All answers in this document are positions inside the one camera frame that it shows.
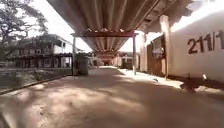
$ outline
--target platform canopy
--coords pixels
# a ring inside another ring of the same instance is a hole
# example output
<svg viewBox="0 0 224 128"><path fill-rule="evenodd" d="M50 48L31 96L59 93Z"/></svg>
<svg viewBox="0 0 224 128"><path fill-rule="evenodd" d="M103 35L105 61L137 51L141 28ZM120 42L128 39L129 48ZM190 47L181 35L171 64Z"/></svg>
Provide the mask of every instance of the platform canopy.
<svg viewBox="0 0 224 128"><path fill-rule="evenodd" d="M191 0L48 0L75 30L86 31L160 31L159 17L168 15L171 24L189 15ZM118 51L125 37L83 38L93 51Z"/></svg>

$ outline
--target ground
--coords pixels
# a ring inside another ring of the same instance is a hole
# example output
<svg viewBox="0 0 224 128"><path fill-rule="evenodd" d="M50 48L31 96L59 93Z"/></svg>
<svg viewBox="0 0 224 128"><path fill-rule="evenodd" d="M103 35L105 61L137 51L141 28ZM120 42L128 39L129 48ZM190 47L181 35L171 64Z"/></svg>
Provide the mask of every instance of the ground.
<svg viewBox="0 0 224 128"><path fill-rule="evenodd" d="M0 94L2 91L27 84L71 74L69 68L21 69L0 68Z"/></svg>
<svg viewBox="0 0 224 128"><path fill-rule="evenodd" d="M0 97L0 128L221 128L224 102L115 68Z"/></svg>

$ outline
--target building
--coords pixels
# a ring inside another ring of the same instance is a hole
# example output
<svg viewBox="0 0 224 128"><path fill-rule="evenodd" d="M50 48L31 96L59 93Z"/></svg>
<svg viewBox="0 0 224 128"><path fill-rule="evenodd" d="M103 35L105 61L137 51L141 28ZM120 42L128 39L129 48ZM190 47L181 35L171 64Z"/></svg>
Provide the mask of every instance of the building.
<svg viewBox="0 0 224 128"><path fill-rule="evenodd" d="M48 34L18 42L8 60L17 68L66 68L71 67L72 49L72 43Z"/></svg>

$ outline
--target overhead roof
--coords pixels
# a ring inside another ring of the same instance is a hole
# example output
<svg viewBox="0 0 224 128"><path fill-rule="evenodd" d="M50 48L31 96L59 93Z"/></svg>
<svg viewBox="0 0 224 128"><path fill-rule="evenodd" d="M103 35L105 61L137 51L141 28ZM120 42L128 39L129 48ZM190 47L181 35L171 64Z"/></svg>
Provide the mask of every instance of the overhead roof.
<svg viewBox="0 0 224 128"><path fill-rule="evenodd" d="M75 31L159 31L159 16L170 16L171 24L191 13L191 0L48 0ZM118 51L127 38L85 38L93 51Z"/></svg>

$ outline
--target pavement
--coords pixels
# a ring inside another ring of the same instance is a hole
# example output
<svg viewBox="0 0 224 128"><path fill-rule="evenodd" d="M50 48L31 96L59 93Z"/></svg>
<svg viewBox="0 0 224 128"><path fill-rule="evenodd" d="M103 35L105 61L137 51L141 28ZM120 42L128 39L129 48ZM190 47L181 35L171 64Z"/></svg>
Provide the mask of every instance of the pavement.
<svg viewBox="0 0 224 128"><path fill-rule="evenodd" d="M0 128L223 128L224 100L113 67L0 96Z"/></svg>

